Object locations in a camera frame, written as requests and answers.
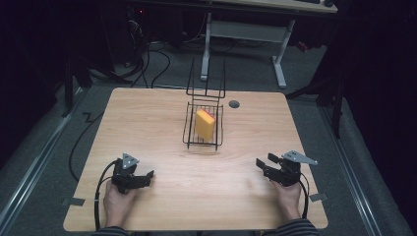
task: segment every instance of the table leg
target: table leg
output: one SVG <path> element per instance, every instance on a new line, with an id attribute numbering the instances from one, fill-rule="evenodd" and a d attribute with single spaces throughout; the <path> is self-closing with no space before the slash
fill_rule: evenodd
<path id="1" fill-rule="evenodd" d="M 286 88 L 286 82 L 285 82 L 284 74 L 282 73 L 282 68 L 281 68 L 281 60 L 284 55 L 285 48 L 288 44 L 289 37 L 291 36 L 292 29 L 294 28 L 294 24 L 295 24 L 295 20 L 292 20 L 289 22 L 286 28 L 286 31 L 284 33 L 282 42 L 281 42 L 279 53 L 277 56 L 272 57 L 273 68 L 275 69 L 276 79 L 278 80 L 278 86 L 281 89 Z"/>

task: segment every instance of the black cable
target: black cable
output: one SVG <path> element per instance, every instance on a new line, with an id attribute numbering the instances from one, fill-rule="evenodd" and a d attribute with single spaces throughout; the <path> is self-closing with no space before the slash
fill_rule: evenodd
<path id="1" fill-rule="evenodd" d="M 201 37 L 201 38 L 197 38 L 197 39 L 195 39 L 193 41 L 183 42 L 182 45 L 185 46 L 185 47 L 188 47 L 188 48 L 192 48 L 192 49 L 202 48 L 202 47 L 204 47 L 206 45 L 206 43 L 204 41 L 203 42 L 200 42 L 198 44 L 198 46 L 190 46 L 189 44 L 197 44 L 197 42 L 199 42 L 200 40 L 202 40 L 204 38 L 205 37 Z"/>
<path id="2" fill-rule="evenodd" d="M 100 187 L 101 184 L 104 182 L 103 178 L 107 170 L 116 163 L 116 160 L 113 160 L 110 164 L 105 167 L 103 173 L 101 174 L 100 179 L 98 180 L 97 189 L 95 190 L 95 197 L 94 197 L 94 220 L 95 220 L 95 229 L 100 229 L 100 215 L 98 212 L 98 204 L 100 198 Z"/>
<path id="3" fill-rule="evenodd" d="M 220 38 L 215 38 L 215 39 L 217 39 L 217 41 L 220 41 L 220 42 L 224 42 L 223 43 L 223 45 L 225 46 L 226 44 L 228 44 L 229 42 L 228 42 L 228 39 L 224 39 L 224 40 L 221 40 Z M 229 48 L 227 48 L 227 49 L 225 49 L 225 50 L 217 50 L 217 49 L 214 49 L 213 47 L 214 47 L 214 45 L 210 45 L 210 50 L 212 50 L 212 51 L 214 51 L 214 52 L 228 52 L 228 51 L 230 51 L 230 50 L 232 50 L 234 47 L 235 47 L 235 42 L 236 42 L 236 40 L 234 40 L 234 39 L 232 39 L 231 40 L 231 45 L 230 45 L 230 47 Z"/>
<path id="4" fill-rule="evenodd" d="M 112 176 L 109 176 L 101 181 L 101 184 L 104 183 L 106 180 L 111 179 Z"/>
<path id="5" fill-rule="evenodd" d="M 303 192 L 304 192 L 304 196 L 305 196 L 305 198 L 304 198 L 304 210 L 303 210 L 302 217 L 307 218 L 307 212 L 309 210 L 310 184 L 309 184 L 309 181 L 307 180 L 306 176 L 303 173 L 301 173 L 301 175 L 303 175 L 304 179 L 306 179 L 306 182 L 307 182 L 307 190 L 306 190 L 306 188 L 304 187 L 304 184 L 301 182 L 301 180 L 299 181 L 301 187 L 303 188 Z"/>
<path id="6" fill-rule="evenodd" d="M 153 84 L 154 84 L 154 82 L 156 81 L 156 79 L 160 76 L 160 75 L 162 75 L 166 70 L 168 70 L 168 67 L 169 67 L 169 65 L 171 64 L 171 60 L 169 59 L 169 57 L 165 54 L 165 53 L 163 53 L 163 52 L 159 52 L 159 51 L 151 51 L 151 52 L 155 52 L 155 53 L 159 53 L 159 54 L 161 54 L 161 55 L 163 55 L 163 56 L 165 56 L 166 57 L 166 59 L 168 59 L 168 65 L 166 65 L 166 67 L 165 67 L 165 69 L 163 69 L 163 71 L 161 72 L 161 73 L 159 73 L 155 78 L 153 78 L 153 80 L 152 80 L 152 83 L 150 84 L 150 88 L 151 89 L 153 89 Z"/>
<path id="7" fill-rule="evenodd" d="M 71 175 L 74 177 L 74 179 L 79 182 L 80 179 L 76 176 L 76 174 L 74 173 L 73 170 L 73 166 L 72 166 L 72 160 L 73 160 L 73 154 L 74 151 L 78 145 L 78 143 L 80 142 L 81 138 L 83 137 L 83 135 L 86 133 L 86 131 L 89 129 L 89 127 L 91 127 L 92 124 L 94 124 L 95 121 L 98 120 L 98 118 L 100 118 L 102 115 L 104 114 L 104 112 L 101 112 L 101 114 L 99 114 L 97 117 L 95 117 L 95 119 L 93 119 L 92 121 L 89 120 L 89 117 L 87 118 L 86 122 L 89 122 L 89 124 L 86 126 L 86 128 L 83 130 L 83 132 L 79 135 L 79 137 L 77 138 L 77 141 L 74 143 L 73 148 L 71 149 L 71 153 L 70 153 L 70 158 L 68 160 L 68 164 L 70 166 L 70 172 Z"/>
<path id="8" fill-rule="evenodd" d="M 258 42 L 258 44 L 256 45 L 251 45 L 249 43 L 244 43 L 244 42 L 240 42 L 241 40 L 236 40 L 236 44 L 240 45 L 240 46 L 244 46 L 244 47 L 252 47 L 252 48 L 258 48 L 258 47 L 264 47 L 264 46 L 268 46 L 270 44 L 272 44 L 272 42 L 268 42 L 268 41 L 262 41 L 262 42 Z"/>
<path id="9" fill-rule="evenodd" d="M 145 86 L 147 87 L 147 89 L 149 88 L 149 87 L 148 87 L 148 81 L 147 81 L 147 79 L 145 78 L 145 71 L 146 71 L 146 70 L 147 70 L 147 68 L 148 68 L 148 65 L 149 65 L 149 59 L 150 59 L 150 56 L 149 56 L 149 47 L 148 47 L 148 50 L 147 50 L 147 55 L 148 55 L 147 65 L 145 66 L 145 68 L 142 68 L 142 72 L 141 72 L 141 74 L 140 74 L 140 75 L 138 75 L 138 77 L 137 77 L 137 78 L 136 78 L 136 79 L 132 82 L 131 88 L 135 86 L 136 82 L 139 80 L 139 78 L 140 78 L 141 76 L 143 76 L 143 77 L 144 77 Z"/>

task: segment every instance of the round hole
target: round hole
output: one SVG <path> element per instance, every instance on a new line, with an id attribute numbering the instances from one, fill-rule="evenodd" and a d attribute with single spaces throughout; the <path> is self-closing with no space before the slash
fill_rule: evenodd
<path id="1" fill-rule="evenodd" d="M 238 108 L 240 106 L 240 103 L 237 100 L 231 100 L 231 101 L 229 101 L 229 106 L 231 108 Z"/>

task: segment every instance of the desk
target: desk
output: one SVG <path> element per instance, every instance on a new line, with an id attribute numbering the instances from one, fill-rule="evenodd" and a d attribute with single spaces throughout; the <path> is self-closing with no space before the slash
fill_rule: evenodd
<path id="1" fill-rule="evenodd" d="M 89 153 L 64 228 L 93 231 L 93 198 L 103 169 L 127 152 L 140 160 L 136 175 L 154 170 L 149 188 L 139 191 L 124 227 L 135 231 L 273 229 L 282 224 L 272 184 L 256 158 L 273 166 L 268 152 L 303 151 L 285 96 L 277 92 L 227 91 L 222 146 L 183 144 L 187 102 L 179 89 L 117 88 Z M 228 106 L 230 100 L 239 108 Z M 317 193 L 310 167 L 302 164 Z M 105 214 L 100 200 L 101 225 Z M 304 197 L 300 200 L 303 210 Z M 308 217 L 318 228 L 328 225 L 321 202 L 310 203 Z"/>
<path id="2" fill-rule="evenodd" d="M 324 1 L 320 4 L 306 3 L 294 0 L 211 0 L 210 2 L 220 2 L 229 4 L 241 4 L 249 6 L 261 6 L 269 8 L 280 8 L 295 11 L 308 11 L 316 13 L 336 13 L 337 8 L 326 7 Z M 286 88 L 286 82 L 281 68 L 281 60 L 291 36 L 295 20 L 291 20 L 286 28 L 259 26 L 252 24 L 240 24 L 224 21 L 212 21 L 211 13 L 208 13 L 208 22 L 206 27 L 206 46 L 203 55 L 203 65 L 201 79 L 205 81 L 209 75 L 209 42 L 212 36 L 232 37 L 249 40 L 260 40 L 268 42 L 279 42 L 280 47 L 276 56 L 272 57 L 272 64 L 275 69 L 278 86 Z"/>

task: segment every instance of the metal bracket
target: metal bracket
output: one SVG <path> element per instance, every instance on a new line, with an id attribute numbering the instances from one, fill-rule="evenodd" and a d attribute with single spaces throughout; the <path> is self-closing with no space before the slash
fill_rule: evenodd
<path id="1" fill-rule="evenodd" d="M 316 202 L 316 201 L 325 201 L 328 199 L 328 195 L 327 194 L 315 194 L 310 196 L 310 200 L 312 202 Z"/>
<path id="2" fill-rule="evenodd" d="M 67 207 L 67 206 L 73 205 L 73 206 L 82 207 L 85 201 L 86 200 L 84 200 L 84 199 L 64 198 L 64 200 L 61 203 L 61 206 Z"/>
<path id="3" fill-rule="evenodd" d="M 123 152 L 123 169 L 128 169 L 132 166 L 134 166 L 135 164 L 139 163 L 139 161 L 134 158 L 133 156 L 131 156 L 130 154 Z"/>
<path id="4" fill-rule="evenodd" d="M 283 154 L 282 157 L 285 158 L 285 159 L 289 159 L 291 161 L 294 161 L 294 162 L 300 162 L 300 163 L 306 163 L 306 164 L 312 164 L 312 165 L 318 165 L 319 164 L 316 160 L 314 160 L 310 157 L 307 157 L 307 156 L 305 156 L 305 155 L 303 155 L 300 152 L 295 151 L 295 150 L 292 150 L 292 151 L 289 151 L 289 152 Z"/>

